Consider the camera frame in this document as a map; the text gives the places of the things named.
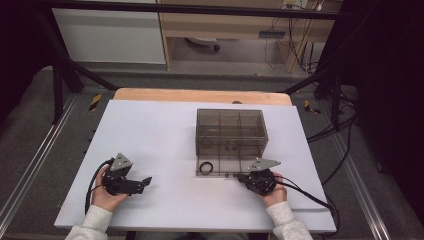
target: white sleeve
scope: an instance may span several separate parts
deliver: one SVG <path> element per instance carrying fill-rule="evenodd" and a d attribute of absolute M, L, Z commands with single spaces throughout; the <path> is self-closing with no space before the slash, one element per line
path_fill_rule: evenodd
<path fill-rule="evenodd" d="M 274 234 L 280 240 L 312 239 L 305 224 L 294 218 L 287 201 L 274 204 L 266 209 L 274 221 Z"/>
<path fill-rule="evenodd" d="M 107 240 L 106 229 L 112 219 L 112 212 L 91 205 L 82 226 L 75 225 L 66 240 L 96 239 Z"/>

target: black ring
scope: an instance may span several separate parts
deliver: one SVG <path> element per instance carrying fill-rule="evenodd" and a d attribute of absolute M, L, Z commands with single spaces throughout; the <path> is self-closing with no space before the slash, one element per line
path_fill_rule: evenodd
<path fill-rule="evenodd" d="M 211 162 L 203 162 L 202 164 L 200 164 L 200 167 L 199 167 L 200 172 L 201 172 L 201 173 L 203 173 L 203 174 L 205 174 L 205 172 L 203 171 L 203 167 L 204 167 L 205 165 L 209 165 L 209 166 L 211 166 L 211 169 L 210 169 L 208 172 L 206 172 L 206 173 L 210 173 L 210 172 L 212 172 L 212 170 L 213 170 L 213 165 L 212 165 L 212 163 L 211 163 Z"/>

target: white board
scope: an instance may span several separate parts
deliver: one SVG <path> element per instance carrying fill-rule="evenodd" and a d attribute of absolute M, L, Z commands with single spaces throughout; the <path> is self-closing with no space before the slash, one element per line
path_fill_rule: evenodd
<path fill-rule="evenodd" d="M 281 161 L 271 170 L 325 201 L 295 107 L 111 100 L 55 226 L 69 228 L 82 223 L 92 175 L 102 162 L 121 152 L 134 163 L 128 179 L 153 179 L 142 195 L 133 195 L 119 206 L 110 227 L 270 231 L 273 223 L 262 200 L 236 179 L 196 177 L 198 108 L 262 110 L 269 137 L 263 158 Z M 288 201 L 309 230 L 335 230 L 327 209 L 292 189 L 288 189 Z"/>

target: black metal pole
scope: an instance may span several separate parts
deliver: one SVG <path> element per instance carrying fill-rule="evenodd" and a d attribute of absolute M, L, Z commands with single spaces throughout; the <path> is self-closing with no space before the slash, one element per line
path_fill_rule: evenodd
<path fill-rule="evenodd" d="M 80 10 L 104 10 L 125 12 L 157 12 L 157 13 L 184 13 L 184 14 L 207 14 L 207 15 L 231 15 L 252 17 L 281 17 L 281 18 L 304 18 L 326 20 L 360 20 L 353 13 L 321 12 L 314 10 L 287 10 L 266 8 L 245 8 L 226 6 L 200 6 L 180 4 L 150 4 L 150 3 L 123 3 L 123 2 L 100 2 L 100 1 L 73 1 L 73 0 L 36 0 L 37 4 L 49 8 L 80 9 Z"/>
<path fill-rule="evenodd" d="M 63 114 L 63 92 L 62 76 L 60 74 L 59 64 L 53 64 L 53 88 L 54 88 L 54 119 L 53 124 L 59 121 Z"/>
<path fill-rule="evenodd" d="M 49 44 L 52 46 L 51 49 L 49 49 L 49 53 L 55 63 L 58 64 L 63 80 L 68 85 L 71 92 L 81 92 L 84 88 L 84 85 L 80 81 L 75 71 L 66 62 L 64 56 L 67 56 L 67 53 L 63 50 L 63 46 L 52 30 L 52 27 L 45 16 L 44 9 L 38 8 L 37 6 L 32 6 L 32 13 L 35 17 L 35 20 L 38 22 L 40 30 L 43 31 L 49 39 Z"/>
<path fill-rule="evenodd" d="M 341 71 L 334 74 L 333 91 L 334 96 L 331 103 L 331 122 L 334 127 L 339 130 L 339 114 L 340 114 L 340 92 L 341 92 Z"/>
<path fill-rule="evenodd" d="M 90 70 L 84 68 L 83 66 L 76 63 L 71 58 L 67 58 L 68 63 L 78 72 L 85 75 L 86 77 L 90 78 L 91 80 L 95 81 L 96 83 L 102 85 L 103 87 L 107 88 L 108 90 L 116 91 L 120 87 L 113 85 L 112 83 L 104 80 L 103 78 L 97 76 L 96 74 L 92 73 Z"/>
<path fill-rule="evenodd" d="M 308 86 L 311 83 L 320 82 L 323 77 L 327 76 L 328 72 L 329 72 L 328 70 L 323 69 L 322 71 L 316 73 L 315 75 L 312 75 L 312 76 L 308 77 L 307 79 L 287 88 L 286 90 L 279 91 L 277 93 L 285 93 L 285 94 L 288 94 L 288 95 L 295 93 L 299 89 L 302 89 L 302 88 Z"/>

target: white cabinet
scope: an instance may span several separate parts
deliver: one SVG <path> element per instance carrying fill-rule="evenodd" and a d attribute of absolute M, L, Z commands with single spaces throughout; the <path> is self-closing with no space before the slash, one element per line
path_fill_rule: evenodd
<path fill-rule="evenodd" d="M 157 13 L 73 9 L 53 12 L 75 61 L 165 64 Z"/>

